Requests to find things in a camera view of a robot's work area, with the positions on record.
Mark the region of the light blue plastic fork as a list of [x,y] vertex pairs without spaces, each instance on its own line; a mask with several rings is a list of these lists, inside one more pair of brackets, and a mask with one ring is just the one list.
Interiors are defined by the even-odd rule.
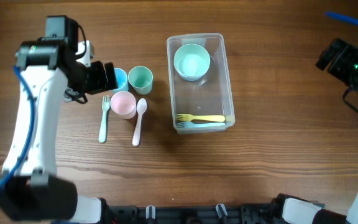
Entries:
[[209,128],[215,126],[225,126],[225,123],[192,123],[191,121],[184,121],[177,123],[177,128]]

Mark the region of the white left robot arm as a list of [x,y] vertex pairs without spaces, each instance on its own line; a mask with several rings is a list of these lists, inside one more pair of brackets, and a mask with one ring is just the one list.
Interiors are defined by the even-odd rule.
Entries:
[[57,176],[55,139],[64,100],[80,104],[117,87],[113,64],[93,61],[82,26],[48,16],[45,35],[21,43],[14,73],[20,83],[16,126],[0,174],[0,209],[15,222],[117,223],[103,198],[79,195]]

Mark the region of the blue plastic cup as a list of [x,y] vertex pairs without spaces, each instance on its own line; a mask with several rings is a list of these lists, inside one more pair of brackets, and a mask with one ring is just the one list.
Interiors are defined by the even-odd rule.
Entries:
[[121,68],[115,68],[114,73],[116,75],[117,88],[112,90],[112,93],[118,93],[120,91],[128,91],[129,83],[127,73]]

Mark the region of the yellow plastic fork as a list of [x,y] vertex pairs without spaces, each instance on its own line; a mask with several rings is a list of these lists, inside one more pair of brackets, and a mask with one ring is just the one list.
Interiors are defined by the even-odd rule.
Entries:
[[173,117],[179,121],[212,121],[212,122],[234,122],[234,116],[224,115],[192,115],[192,114],[174,114]]

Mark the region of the green plastic bowl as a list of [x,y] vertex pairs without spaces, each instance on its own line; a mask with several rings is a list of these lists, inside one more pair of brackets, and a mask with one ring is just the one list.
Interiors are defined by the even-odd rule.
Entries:
[[178,74],[195,77],[207,73],[211,59],[204,47],[198,44],[186,44],[175,52],[173,64]]

